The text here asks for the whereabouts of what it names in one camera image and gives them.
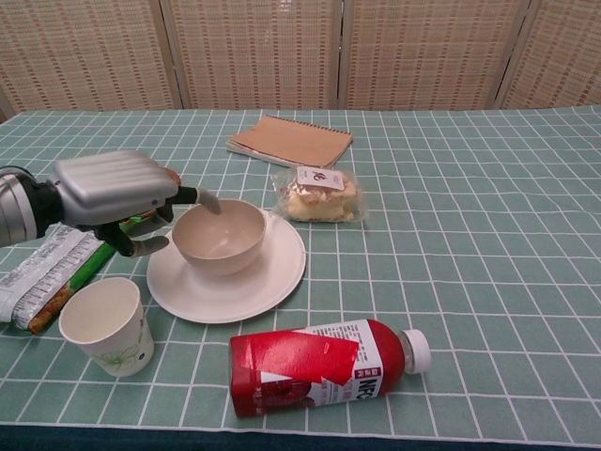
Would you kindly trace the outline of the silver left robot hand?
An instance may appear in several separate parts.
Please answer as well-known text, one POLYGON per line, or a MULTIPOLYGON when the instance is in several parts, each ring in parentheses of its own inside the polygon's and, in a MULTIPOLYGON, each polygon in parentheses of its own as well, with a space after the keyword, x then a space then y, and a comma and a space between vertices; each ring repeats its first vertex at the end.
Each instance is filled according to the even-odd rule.
POLYGON ((175 205, 221 212, 219 199, 182 186, 175 174, 145 153, 118 150, 64 160, 49 176, 61 199, 60 221, 111 245, 124 257, 144 257, 169 244, 164 236, 138 238, 169 224, 175 205))

